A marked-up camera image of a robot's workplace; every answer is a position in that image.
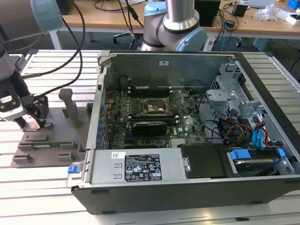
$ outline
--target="regulatory symbols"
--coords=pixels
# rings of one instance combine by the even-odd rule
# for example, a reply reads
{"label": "regulatory symbols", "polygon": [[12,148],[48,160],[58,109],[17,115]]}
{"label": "regulatory symbols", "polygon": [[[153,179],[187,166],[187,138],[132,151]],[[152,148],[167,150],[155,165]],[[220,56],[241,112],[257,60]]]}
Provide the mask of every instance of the regulatory symbols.
{"label": "regulatory symbols", "polygon": [[132,173],[132,166],[126,166],[126,172]]}
{"label": "regulatory symbols", "polygon": [[134,172],[141,172],[141,171],[142,171],[142,168],[141,168],[140,165],[136,165],[136,166],[134,166],[133,171],[134,171]]}

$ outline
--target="table leg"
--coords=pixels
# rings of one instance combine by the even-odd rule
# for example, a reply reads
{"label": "table leg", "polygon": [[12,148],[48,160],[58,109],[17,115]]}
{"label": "table leg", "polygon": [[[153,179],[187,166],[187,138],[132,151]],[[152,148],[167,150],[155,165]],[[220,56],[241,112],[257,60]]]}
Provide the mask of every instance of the table leg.
{"label": "table leg", "polygon": [[211,52],[216,38],[217,37],[215,35],[208,35],[205,45],[204,45],[204,48],[203,48],[204,52]]}
{"label": "table leg", "polygon": [[57,35],[57,30],[50,31],[50,36],[55,50],[61,50],[61,42]]}
{"label": "table leg", "polygon": [[94,33],[93,32],[89,32],[89,37],[90,37],[90,42],[94,42]]}

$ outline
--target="grey metal bracket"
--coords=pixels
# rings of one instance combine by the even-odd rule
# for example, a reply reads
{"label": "grey metal bracket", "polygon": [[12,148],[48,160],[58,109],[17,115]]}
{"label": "grey metal bracket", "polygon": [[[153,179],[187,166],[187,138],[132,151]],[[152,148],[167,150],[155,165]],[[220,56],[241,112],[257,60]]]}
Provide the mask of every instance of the grey metal bracket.
{"label": "grey metal bracket", "polygon": [[66,118],[70,118],[74,128],[80,126],[78,119],[78,110],[75,101],[72,101],[73,91],[70,88],[61,89],[58,94],[59,98],[64,101],[67,110],[63,110]]}

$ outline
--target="black cable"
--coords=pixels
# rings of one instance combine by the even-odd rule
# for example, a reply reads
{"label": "black cable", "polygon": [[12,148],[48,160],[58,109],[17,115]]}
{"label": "black cable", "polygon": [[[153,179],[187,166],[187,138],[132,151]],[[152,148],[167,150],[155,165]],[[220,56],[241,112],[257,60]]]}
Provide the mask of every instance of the black cable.
{"label": "black cable", "polygon": [[126,5],[127,5],[127,15],[128,15],[128,21],[129,21],[129,26],[133,32],[133,28],[132,28],[132,24],[131,24],[131,17],[130,17],[130,11],[129,11],[129,3],[128,3],[128,0],[125,0],[126,2]]}
{"label": "black cable", "polygon": [[187,82],[186,85],[184,85],[184,86],[187,87],[193,81],[198,81],[200,84],[202,84],[203,87],[206,88],[206,85],[202,81],[200,81],[199,79],[192,79],[189,82]]}
{"label": "black cable", "polygon": [[300,56],[296,59],[296,61],[292,64],[291,68],[289,69],[289,72],[293,69],[293,67],[296,65],[296,63],[300,60]]}
{"label": "black cable", "polygon": [[236,4],[236,1],[229,2],[223,6],[223,9],[228,9],[231,6],[233,7],[233,6],[235,6],[235,4]]}
{"label": "black cable", "polygon": [[284,41],[288,42],[288,43],[291,43],[291,44],[299,44],[300,41],[297,41],[297,42],[292,42],[292,41],[289,41],[289,40],[286,40],[286,39],[283,39]]}
{"label": "black cable", "polygon": [[63,84],[63,85],[61,85],[61,86],[58,86],[58,87],[56,87],[56,88],[50,89],[50,90],[44,92],[43,94],[40,94],[40,95],[36,96],[35,99],[38,99],[38,98],[43,97],[43,96],[45,96],[45,95],[47,95],[47,94],[49,94],[49,93],[51,93],[51,92],[53,92],[53,91],[59,90],[59,89],[61,89],[61,88],[64,88],[64,87],[67,87],[67,86],[73,84],[74,82],[76,82],[76,81],[78,80],[78,78],[79,78],[80,75],[81,75],[81,72],[82,72],[82,69],[83,69],[83,56],[82,56],[82,52],[81,52],[81,47],[82,47],[82,45],[83,45],[83,43],[84,43],[84,39],[85,39],[85,21],[84,21],[84,17],[83,17],[83,15],[82,15],[80,9],[78,8],[78,6],[77,6],[75,3],[73,3],[73,4],[74,4],[74,7],[76,8],[76,10],[78,11],[78,13],[79,13],[79,15],[80,15],[80,17],[81,17],[81,20],[82,20],[83,37],[82,37],[81,45],[79,45],[79,43],[78,43],[78,41],[77,41],[77,39],[76,39],[74,33],[72,32],[72,30],[71,30],[71,28],[69,27],[69,25],[67,24],[67,22],[66,22],[63,18],[62,18],[62,20],[63,20],[65,26],[67,27],[67,29],[69,30],[70,34],[72,35],[72,37],[73,37],[73,39],[74,39],[74,41],[76,42],[77,47],[78,47],[78,52],[79,52],[79,57],[80,57],[80,68],[79,68],[78,74],[77,74],[77,76],[76,76],[72,81],[70,81],[70,82],[68,82],[68,83],[66,83],[66,84]]}
{"label": "black cable", "polygon": [[133,38],[134,38],[134,40],[136,40],[136,42],[138,43],[138,45],[141,47],[139,41],[135,37],[135,32],[134,32],[133,27],[132,27],[131,16],[130,16],[130,6],[129,6],[129,3],[128,3],[128,0],[125,0],[125,2],[126,2],[126,5],[127,5],[127,14],[128,14],[129,26],[130,26],[130,28],[132,30]]}
{"label": "black cable", "polygon": [[136,21],[144,28],[144,25],[139,21],[139,19],[137,19]]}
{"label": "black cable", "polygon": [[31,45],[27,45],[27,46],[24,47],[24,48],[19,48],[19,49],[15,49],[15,50],[8,51],[8,54],[17,53],[17,52],[25,51],[25,50],[28,50],[28,49],[32,48],[32,47],[35,46],[38,42],[40,42],[40,40],[42,39],[43,36],[44,36],[44,34],[41,34],[40,36],[38,36],[37,40],[36,40],[35,42],[33,42]]}
{"label": "black cable", "polygon": [[221,35],[222,31],[223,31],[224,13],[221,12],[220,10],[218,10],[218,14],[217,15],[220,16],[220,18],[221,18],[221,30],[220,30],[220,32],[219,32],[219,34],[218,34],[218,36],[217,36],[214,44],[212,45],[212,48],[215,46],[216,42],[218,41],[218,39],[219,39],[219,37],[220,37],[220,35]]}
{"label": "black cable", "polygon": [[81,17],[82,26],[83,26],[83,38],[82,38],[82,41],[81,41],[81,44],[80,44],[79,48],[76,50],[76,52],[74,53],[74,55],[68,61],[66,61],[64,64],[62,64],[61,66],[59,66],[59,67],[57,67],[57,68],[55,68],[53,70],[47,71],[47,72],[22,76],[22,79],[39,77],[39,76],[43,76],[43,75],[54,73],[54,72],[56,72],[56,71],[64,68],[67,64],[69,64],[76,57],[76,55],[79,53],[79,51],[80,51],[80,49],[81,49],[81,47],[82,47],[82,45],[84,43],[84,38],[85,38],[85,22],[84,22],[83,14],[81,13],[80,9],[78,8],[78,6],[75,3],[73,3],[73,4],[74,4],[74,7],[76,8],[76,10],[78,11],[78,13],[79,13],[79,15]]}
{"label": "black cable", "polygon": [[282,39],[282,42],[285,43],[287,46],[289,46],[292,49],[298,50],[297,48],[294,48],[293,46],[289,45],[288,43],[286,43],[287,40]]}
{"label": "black cable", "polygon": [[128,22],[127,22],[127,19],[126,19],[125,13],[124,13],[124,9],[122,8],[122,5],[121,5],[121,2],[120,2],[120,0],[118,0],[118,2],[119,2],[119,5],[120,5],[120,7],[121,7],[122,14],[123,14],[123,17],[124,17],[124,20],[125,20],[125,23],[126,23],[127,29],[129,30],[129,25],[128,25]]}
{"label": "black cable", "polygon": [[[134,5],[141,4],[141,3],[144,3],[144,2],[147,2],[147,1],[148,1],[148,0],[141,1],[141,2],[137,2],[137,3],[132,4],[132,5],[130,5],[130,6],[132,7],[132,6],[134,6]],[[98,4],[99,2],[102,2],[102,5],[101,5],[100,7],[97,6],[97,4]],[[123,8],[124,11],[127,11],[127,6],[125,6],[125,7],[122,7],[122,6],[121,6],[121,8],[117,8],[117,9],[105,9],[105,8],[103,8],[103,4],[104,4],[104,1],[99,0],[99,1],[96,1],[96,2],[94,3],[94,7],[95,7],[96,9],[99,9],[99,10],[102,10],[102,11],[105,11],[105,12],[108,12],[108,13],[121,13],[121,12],[122,12],[122,11],[121,11],[121,8]]]}
{"label": "black cable", "polygon": [[210,130],[211,132],[215,133],[215,134],[218,135],[219,137],[222,137],[220,133],[214,131],[213,129],[210,129],[208,126],[206,126],[206,125],[204,124],[204,122],[201,121],[201,118],[200,118],[200,115],[199,115],[199,109],[200,109],[200,104],[201,104],[201,102],[202,102],[202,100],[203,100],[203,98],[204,98],[205,96],[206,96],[205,94],[201,96],[200,101],[199,101],[198,106],[197,106],[196,114],[197,114],[197,117],[198,117],[198,119],[199,119],[199,122],[200,122],[200,124],[202,124],[206,129],[208,129],[208,130]]}

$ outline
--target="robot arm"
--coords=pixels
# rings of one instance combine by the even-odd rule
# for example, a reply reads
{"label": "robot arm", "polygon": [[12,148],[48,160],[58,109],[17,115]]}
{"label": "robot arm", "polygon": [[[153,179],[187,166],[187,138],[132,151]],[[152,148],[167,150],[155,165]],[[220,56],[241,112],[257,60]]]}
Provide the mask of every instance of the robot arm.
{"label": "robot arm", "polygon": [[0,1],[0,118],[26,125],[30,115],[40,128],[48,114],[47,97],[34,99],[2,43],[48,33],[62,25],[55,0]]}
{"label": "robot arm", "polygon": [[144,11],[142,51],[199,51],[206,32],[199,27],[195,0],[149,3]]}

